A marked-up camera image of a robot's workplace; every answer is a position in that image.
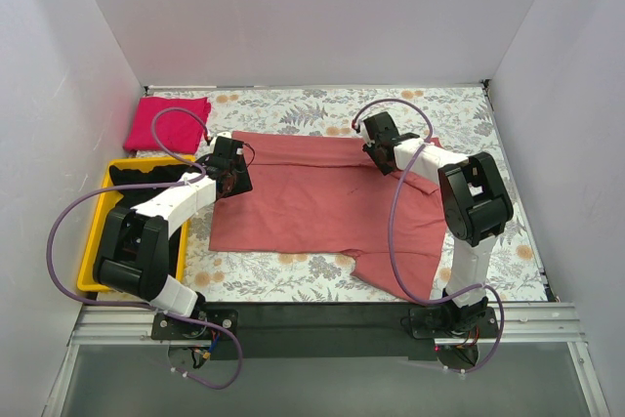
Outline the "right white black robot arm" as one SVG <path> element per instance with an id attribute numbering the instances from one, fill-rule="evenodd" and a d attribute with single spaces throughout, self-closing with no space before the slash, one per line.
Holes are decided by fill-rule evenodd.
<path id="1" fill-rule="evenodd" d="M 486 277 L 492 250 L 514 215 L 513 204 L 494 158 L 487 152 L 464 155 L 436 146 L 429 137 L 401 134 L 381 112 L 353 124 L 363 151 L 385 175 L 423 177 L 437 185 L 454 251 L 450 278 L 435 301 L 408 297 L 419 305 L 411 326 L 419 332 L 464 336 L 489 311 Z"/>

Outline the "salmon pink t shirt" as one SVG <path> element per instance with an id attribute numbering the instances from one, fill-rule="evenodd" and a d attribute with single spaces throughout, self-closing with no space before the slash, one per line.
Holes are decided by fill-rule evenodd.
<path id="1" fill-rule="evenodd" d="M 249 146 L 253 189 L 215 203 L 211 250 L 343 254 L 374 287 L 430 296 L 446 233 L 434 183 L 383 175 L 357 138 L 232 136 Z"/>

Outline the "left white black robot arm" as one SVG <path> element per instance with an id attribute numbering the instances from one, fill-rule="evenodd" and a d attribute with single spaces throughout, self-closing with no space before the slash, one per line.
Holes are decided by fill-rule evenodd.
<path id="1" fill-rule="evenodd" d="M 108 212 L 93 267 L 98 283 L 173 313 L 174 326 L 189 339 L 206 331 L 208 316 L 198 308 L 199 294 L 170 274 L 170 237 L 199 210 L 252 189 L 244 142 L 223 134 L 210 149 L 199 162 L 204 176 L 186 171 L 150 200 Z"/>

